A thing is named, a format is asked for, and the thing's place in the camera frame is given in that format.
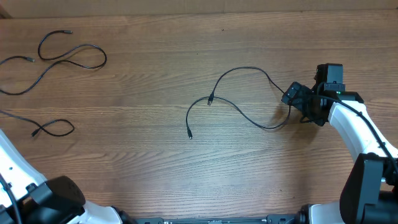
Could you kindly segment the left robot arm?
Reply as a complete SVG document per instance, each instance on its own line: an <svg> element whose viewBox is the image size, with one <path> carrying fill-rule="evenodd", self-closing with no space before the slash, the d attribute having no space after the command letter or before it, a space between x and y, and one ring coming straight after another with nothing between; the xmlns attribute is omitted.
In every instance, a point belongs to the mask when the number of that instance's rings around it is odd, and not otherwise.
<svg viewBox="0 0 398 224"><path fill-rule="evenodd" d="M1 223L122 223L119 212L88 201L67 176L46 179L1 132Z"/></svg>

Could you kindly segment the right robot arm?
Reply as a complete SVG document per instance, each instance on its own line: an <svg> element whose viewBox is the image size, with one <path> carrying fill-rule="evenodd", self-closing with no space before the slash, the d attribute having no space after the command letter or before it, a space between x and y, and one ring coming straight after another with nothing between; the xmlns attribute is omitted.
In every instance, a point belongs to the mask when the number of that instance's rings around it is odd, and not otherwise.
<svg viewBox="0 0 398 224"><path fill-rule="evenodd" d="M282 102L302 113L301 123L330 123L354 160L340 199L304 205L292 223L397 223L397 148L368 115L364 100L346 91L343 66L320 64L312 88L293 82Z"/></svg>

